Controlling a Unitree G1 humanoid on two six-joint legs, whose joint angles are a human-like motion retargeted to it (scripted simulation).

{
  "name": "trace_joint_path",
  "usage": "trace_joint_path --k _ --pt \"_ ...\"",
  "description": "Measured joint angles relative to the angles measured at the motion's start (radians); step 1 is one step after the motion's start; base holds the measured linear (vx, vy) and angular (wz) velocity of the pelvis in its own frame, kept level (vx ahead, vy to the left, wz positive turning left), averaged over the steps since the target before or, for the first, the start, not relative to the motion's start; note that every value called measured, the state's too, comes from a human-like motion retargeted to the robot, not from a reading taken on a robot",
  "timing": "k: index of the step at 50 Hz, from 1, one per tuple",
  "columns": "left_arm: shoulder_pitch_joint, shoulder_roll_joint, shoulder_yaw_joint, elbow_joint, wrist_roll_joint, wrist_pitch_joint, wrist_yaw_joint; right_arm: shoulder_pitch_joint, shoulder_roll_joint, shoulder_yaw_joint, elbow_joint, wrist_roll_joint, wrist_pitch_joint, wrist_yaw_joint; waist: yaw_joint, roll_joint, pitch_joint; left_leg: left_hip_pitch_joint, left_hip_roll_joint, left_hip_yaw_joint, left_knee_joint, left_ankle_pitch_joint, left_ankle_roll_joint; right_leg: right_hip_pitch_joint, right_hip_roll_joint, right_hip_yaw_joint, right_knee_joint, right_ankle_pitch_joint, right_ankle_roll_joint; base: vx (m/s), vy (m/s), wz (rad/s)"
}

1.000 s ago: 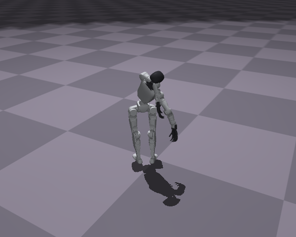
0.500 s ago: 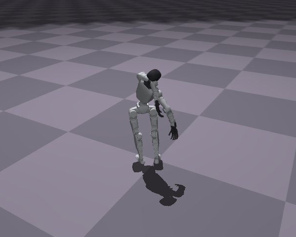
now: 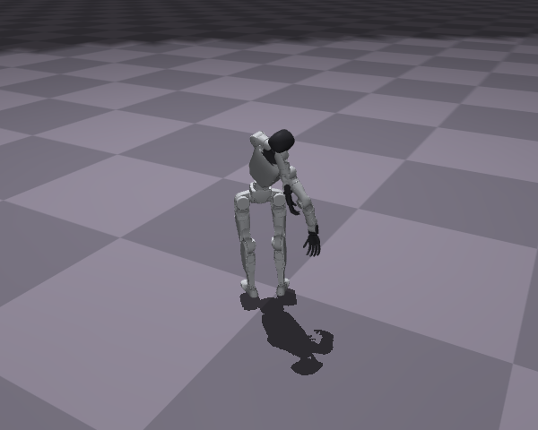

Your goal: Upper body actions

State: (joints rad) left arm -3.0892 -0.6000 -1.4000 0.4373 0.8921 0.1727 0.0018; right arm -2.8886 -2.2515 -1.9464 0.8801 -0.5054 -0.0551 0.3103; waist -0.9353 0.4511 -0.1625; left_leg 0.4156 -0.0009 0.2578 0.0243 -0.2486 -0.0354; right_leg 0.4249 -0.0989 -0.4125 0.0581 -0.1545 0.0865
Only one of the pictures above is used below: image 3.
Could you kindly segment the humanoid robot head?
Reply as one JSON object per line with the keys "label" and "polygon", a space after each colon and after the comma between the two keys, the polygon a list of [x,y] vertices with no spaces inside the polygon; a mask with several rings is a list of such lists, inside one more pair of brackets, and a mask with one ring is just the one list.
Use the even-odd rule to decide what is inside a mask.
{"label": "humanoid robot head", "polygon": [[270,137],[270,139],[268,140],[268,144],[270,145],[271,149],[263,149],[262,154],[270,162],[271,165],[276,165],[276,161],[274,158],[275,152],[282,153],[289,150],[293,146],[294,142],[295,140],[293,135],[288,130],[282,129]]}

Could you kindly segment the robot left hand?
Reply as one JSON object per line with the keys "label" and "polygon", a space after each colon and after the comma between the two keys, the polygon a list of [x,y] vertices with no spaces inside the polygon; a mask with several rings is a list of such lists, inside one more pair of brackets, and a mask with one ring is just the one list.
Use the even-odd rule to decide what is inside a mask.
{"label": "robot left hand", "polygon": [[293,208],[293,205],[297,206],[297,204],[291,198],[292,193],[293,193],[293,191],[291,191],[291,187],[289,185],[285,185],[283,194],[285,194],[286,202],[287,202],[287,204],[289,206],[290,212],[292,214],[294,214],[294,215],[300,215],[300,211],[296,211]]}

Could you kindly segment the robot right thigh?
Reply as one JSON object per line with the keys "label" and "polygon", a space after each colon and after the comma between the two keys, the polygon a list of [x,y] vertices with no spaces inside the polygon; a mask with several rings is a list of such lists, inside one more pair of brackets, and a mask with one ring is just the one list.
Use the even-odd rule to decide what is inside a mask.
{"label": "robot right thigh", "polygon": [[272,188],[271,209],[273,214],[274,236],[272,237],[273,249],[281,250],[281,239],[286,231],[286,197],[280,189]]}

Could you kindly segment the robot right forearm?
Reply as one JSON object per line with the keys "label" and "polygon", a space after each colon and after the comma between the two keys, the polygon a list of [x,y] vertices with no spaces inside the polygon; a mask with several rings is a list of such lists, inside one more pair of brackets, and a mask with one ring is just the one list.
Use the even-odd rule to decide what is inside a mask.
{"label": "robot right forearm", "polygon": [[302,209],[302,211],[303,211],[303,214],[305,215],[306,223],[308,225],[308,231],[316,233],[316,225],[318,224],[317,224],[317,218],[315,215],[315,209],[314,209],[313,203],[311,202],[311,205],[309,205],[305,209]]}

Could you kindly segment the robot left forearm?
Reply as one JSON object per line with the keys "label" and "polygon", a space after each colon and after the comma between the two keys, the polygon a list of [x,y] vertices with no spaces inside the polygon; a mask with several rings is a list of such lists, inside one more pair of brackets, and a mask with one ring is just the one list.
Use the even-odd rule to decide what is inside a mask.
{"label": "robot left forearm", "polygon": [[286,162],[286,161],[283,162],[282,155],[277,152],[275,152],[274,158],[278,166],[278,169],[280,169],[281,180],[283,182],[282,190],[284,191],[284,186],[288,185],[288,181],[289,181],[284,176],[286,176],[286,172],[290,170],[290,162]]}

